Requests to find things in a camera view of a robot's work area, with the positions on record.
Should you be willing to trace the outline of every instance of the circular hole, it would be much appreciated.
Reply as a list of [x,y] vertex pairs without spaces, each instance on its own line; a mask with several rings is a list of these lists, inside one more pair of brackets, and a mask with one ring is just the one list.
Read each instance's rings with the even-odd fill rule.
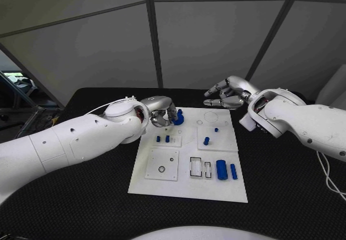
[[158,172],[162,173],[164,172],[164,166],[158,167]]

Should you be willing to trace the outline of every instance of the black tablecloth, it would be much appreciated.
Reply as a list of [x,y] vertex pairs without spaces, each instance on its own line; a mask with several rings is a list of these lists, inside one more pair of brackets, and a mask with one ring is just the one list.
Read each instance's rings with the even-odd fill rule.
[[[138,100],[164,95],[178,107],[206,108],[203,92],[82,88],[59,122],[132,95]],[[258,129],[248,132],[237,123],[245,112],[242,107],[230,117],[248,203],[128,194],[137,140],[30,182],[0,206],[0,232],[33,239],[131,239],[162,228],[204,225],[285,240],[346,239],[346,202],[325,187],[315,152],[289,132],[278,139]],[[346,163],[330,159],[330,167],[346,189]]]

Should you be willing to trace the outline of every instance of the white robotic arm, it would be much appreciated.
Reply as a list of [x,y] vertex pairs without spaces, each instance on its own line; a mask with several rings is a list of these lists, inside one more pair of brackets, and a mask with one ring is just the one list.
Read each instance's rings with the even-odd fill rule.
[[[162,118],[167,110],[168,119]],[[148,121],[157,127],[178,120],[173,101],[154,96],[108,104],[103,114],[85,114],[49,129],[0,144],[0,203],[33,179],[90,160],[118,144],[135,141]]]
[[[229,96],[232,90],[237,96]],[[258,127],[275,138],[289,131],[304,146],[346,162],[344,110],[305,105],[297,95],[279,88],[259,91],[236,76],[216,84],[204,96],[217,91],[220,99],[204,100],[203,104],[235,110],[246,102],[246,114],[239,123],[249,131]]]

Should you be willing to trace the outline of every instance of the white board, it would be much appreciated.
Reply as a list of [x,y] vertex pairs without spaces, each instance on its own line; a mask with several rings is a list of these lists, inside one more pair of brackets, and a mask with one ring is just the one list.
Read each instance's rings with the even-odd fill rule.
[[[184,117],[181,125],[161,128],[151,124],[147,126],[145,134],[139,139],[128,193],[246,203],[248,197],[237,152],[199,150],[197,143],[199,138],[204,139],[204,136],[197,137],[197,127],[229,128],[226,141],[236,143],[229,110],[190,107],[177,107],[177,109],[181,109]],[[160,142],[164,142],[162,136],[167,135],[180,136],[181,147],[174,144],[171,146],[157,145],[157,136],[161,136]],[[177,151],[177,181],[145,178],[152,149],[167,150],[167,153]],[[201,177],[190,177],[190,157],[200,158],[201,166],[204,166],[204,162],[210,162],[210,179],[206,179],[204,172]],[[227,180],[217,179],[216,160],[224,160],[226,162]],[[232,179],[230,164],[235,164],[236,180]]]

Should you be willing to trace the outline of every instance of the blue block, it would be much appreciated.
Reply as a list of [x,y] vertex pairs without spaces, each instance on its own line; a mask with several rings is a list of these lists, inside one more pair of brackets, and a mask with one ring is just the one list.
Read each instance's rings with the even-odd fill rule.
[[229,176],[227,176],[227,167],[226,167],[224,160],[216,161],[216,170],[217,170],[217,179],[226,180]]
[[237,176],[236,176],[236,166],[233,164],[230,164],[230,172],[232,172],[232,179],[236,180]]
[[204,145],[209,144],[209,140],[210,140],[209,137],[206,137],[204,140],[203,140],[203,144],[204,144]]
[[174,123],[174,125],[180,125],[184,122],[181,109],[177,110],[175,116],[177,116],[177,120],[171,120],[171,122]]

